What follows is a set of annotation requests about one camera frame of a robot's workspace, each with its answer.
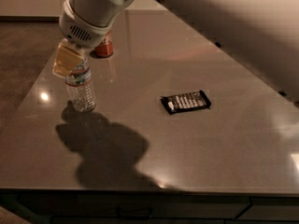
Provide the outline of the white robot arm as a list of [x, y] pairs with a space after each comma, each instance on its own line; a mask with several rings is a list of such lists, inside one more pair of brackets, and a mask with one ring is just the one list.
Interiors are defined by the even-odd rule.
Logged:
[[[62, 33], [97, 46], [134, 0], [65, 0]], [[286, 98], [299, 101], [299, 0], [155, 0], [207, 40], [255, 71]]]

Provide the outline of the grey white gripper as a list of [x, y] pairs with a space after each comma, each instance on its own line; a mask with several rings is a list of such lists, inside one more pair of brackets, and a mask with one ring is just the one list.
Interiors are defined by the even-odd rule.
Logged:
[[85, 59], [85, 51], [81, 47], [98, 46], [118, 14], [133, 1], [65, 0], [59, 19], [65, 38], [57, 48], [52, 73], [57, 77], [68, 77]]

